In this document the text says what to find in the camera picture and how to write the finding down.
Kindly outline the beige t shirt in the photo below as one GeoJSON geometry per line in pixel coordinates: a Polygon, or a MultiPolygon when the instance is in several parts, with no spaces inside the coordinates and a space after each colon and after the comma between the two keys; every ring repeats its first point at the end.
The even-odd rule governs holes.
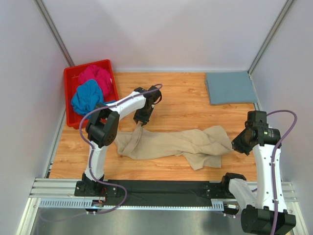
{"type": "Polygon", "coordinates": [[[205,130],[151,132],[137,125],[133,132],[118,132],[114,140],[119,155],[134,160],[151,160],[183,155],[193,170],[220,168],[222,156],[233,151],[221,126],[205,130]]]}

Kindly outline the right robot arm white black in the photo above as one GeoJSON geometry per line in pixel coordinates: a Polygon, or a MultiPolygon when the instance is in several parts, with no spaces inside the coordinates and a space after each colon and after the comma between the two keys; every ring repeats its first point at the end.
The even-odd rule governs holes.
{"type": "Polygon", "coordinates": [[[255,235],[286,235],[296,225],[289,214],[280,180],[281,137],[277,129],[264,121],[246,121],[245,129],[232,141],[240,153],[252,152],[257,166],[257,190],[253,192],[242,175],[227,173],[222,184],[235,197],[241,211],[245,233],[255,235]]]}

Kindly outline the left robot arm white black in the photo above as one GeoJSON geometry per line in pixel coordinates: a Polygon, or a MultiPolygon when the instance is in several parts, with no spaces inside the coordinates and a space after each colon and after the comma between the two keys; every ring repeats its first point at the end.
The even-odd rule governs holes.
{"type": "Polygon", "coordinates": [[[160,88],[160,84],[151,86],[148,90],[142,87],[136,88],[130,95],[119,101],[108,105],[97,104],[94,110],[87,114],[88,137],[83,140],[89,145],[88,165],[82,180],[76,183],[75,196],[103,196],[105,158],[109,145],[117,136],[119,122],[135,112],[135,123],[146,125],[154,106],[162,100],[160,88]]]}

